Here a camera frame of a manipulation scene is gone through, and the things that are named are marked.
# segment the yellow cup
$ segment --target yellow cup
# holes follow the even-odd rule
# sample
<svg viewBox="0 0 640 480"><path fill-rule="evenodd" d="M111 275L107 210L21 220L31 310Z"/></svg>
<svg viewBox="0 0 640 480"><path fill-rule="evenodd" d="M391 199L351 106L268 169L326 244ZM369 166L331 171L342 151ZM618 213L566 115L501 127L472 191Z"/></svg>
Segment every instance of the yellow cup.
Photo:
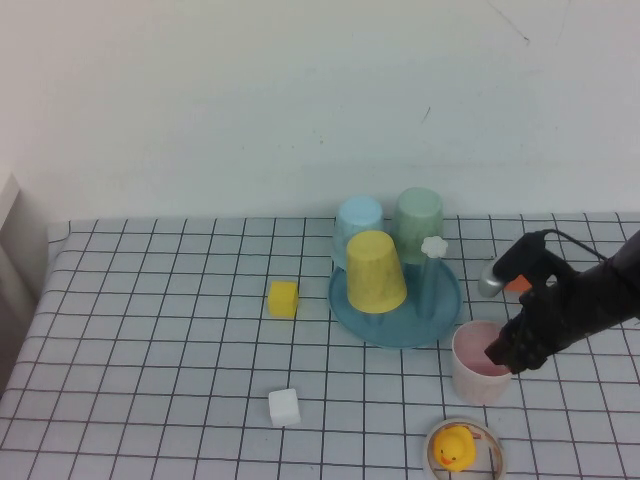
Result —
<svg viewBox="0 0 640 480"><path fill-rule="evenodd" d="M393 239L370 230L354 236L347 245L347 297L356 310L385 313L407 298Z"/></svg>

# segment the green cup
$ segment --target green cup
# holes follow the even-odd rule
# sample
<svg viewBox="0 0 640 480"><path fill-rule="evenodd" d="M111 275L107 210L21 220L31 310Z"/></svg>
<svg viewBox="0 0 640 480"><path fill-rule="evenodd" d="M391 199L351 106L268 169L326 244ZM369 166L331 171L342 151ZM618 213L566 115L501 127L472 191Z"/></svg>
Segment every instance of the green cup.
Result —
<svg viewBox="0 0 640 480"><path fill-rule="evenodd" d="M442 236L442 198L433 190L415 187L398 197L391 236L400 261L422 265L426 255L422 242L426 237Z"/></svg>

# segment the tape roll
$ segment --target tape roll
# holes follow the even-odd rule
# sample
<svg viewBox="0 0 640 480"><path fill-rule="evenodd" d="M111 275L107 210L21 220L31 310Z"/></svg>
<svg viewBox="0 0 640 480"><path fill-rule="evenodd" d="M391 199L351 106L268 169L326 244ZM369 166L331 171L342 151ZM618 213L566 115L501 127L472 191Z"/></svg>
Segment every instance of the tape roll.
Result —
<svg viewBox="0 0 640 480"><path fill-rule="evenodd" d="M493 478L495 478L495 480L505 480L507 477L507 459L497 435L484 425L468 418L452 418L444 420L431 429L425 439L422 452L422 467L427 478L429 480L442 480L449 478L449 472L442 468L442 466L440 466L433 457L431 442L433 441L434 436L441 430L455 425L461 425L469 428L474 440L476 441L476 449L478 451L480 451L483 446L489 449L493 464ZM473 472L473 465L466 471Z"/></svg>

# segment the orange part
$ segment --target orange part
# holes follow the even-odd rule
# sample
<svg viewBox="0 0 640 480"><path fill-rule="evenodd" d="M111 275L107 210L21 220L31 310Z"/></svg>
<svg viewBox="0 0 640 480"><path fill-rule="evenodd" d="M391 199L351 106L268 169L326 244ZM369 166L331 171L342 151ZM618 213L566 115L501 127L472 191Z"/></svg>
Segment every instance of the orange part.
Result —
<svg viewBox="0 0 640 480"><path fill-rule="evenodd" d="M504 287L508 292L523 293L531 288L529 281L522 275L519 275L513 282Z"/></svg>

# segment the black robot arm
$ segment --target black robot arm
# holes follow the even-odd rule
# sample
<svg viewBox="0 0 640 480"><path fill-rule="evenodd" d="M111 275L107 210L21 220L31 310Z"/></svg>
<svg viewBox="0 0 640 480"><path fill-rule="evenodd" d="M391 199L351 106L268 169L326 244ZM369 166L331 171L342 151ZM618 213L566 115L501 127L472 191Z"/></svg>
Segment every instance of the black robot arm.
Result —
<svg viewBox="0 0 640 480"><path fill-rule="evenodd" d="M518 275L532 285L520 297L522 311L485 351L513 373L538 369L549 355L640 315L640 232L615 256L584 272L545 249L548 233L525 234L487 266L478 284L485 296L497 294ZM551 275L557 281L547 286Z"/></svg>

